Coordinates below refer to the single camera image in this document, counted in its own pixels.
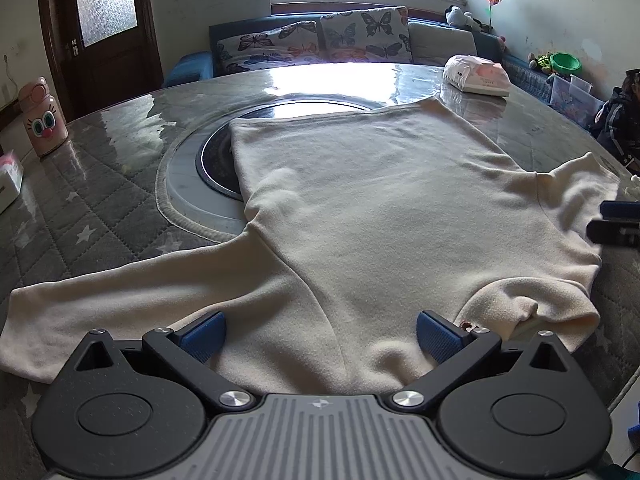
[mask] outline beige sweater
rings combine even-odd
[[[584,229],[618,180],[591,153],[519,168],[436,99],[371,112],[232,123],[247,228],[12,294],[0,365],[51,381],[87,330],[139,338],[209,310],[212,366],[255,392],[388,392],[431,369],[426,308],[503,338],[593,331],[600,265]]]

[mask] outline cartoon eye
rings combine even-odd
[[[42,122],[45,128],[53,128],[56,125],[56,117],[53,112],[47,110],[42,116]]]
[[[31,129],[36,137],[41,137],[44,131],[44,124],[42,123],[42,120],[35,119],[33,123],[31,123]]]

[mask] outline green plastic basket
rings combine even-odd
[[[552,54],[549,57],[549,61],[551,61],[551,68],[561,74],[577,74],[582,70],[580,60],[566,52],[556,52]]]

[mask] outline black jacket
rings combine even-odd
[[[623,166],[635,160],[640,164],[640,102],[635,95],[615,87],[589,131]]]

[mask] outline pink water bottle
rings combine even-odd
[[[65,119],[43,77],[27,83],[18,93],[22,122],[38,156],[55,150],[68,137]]]

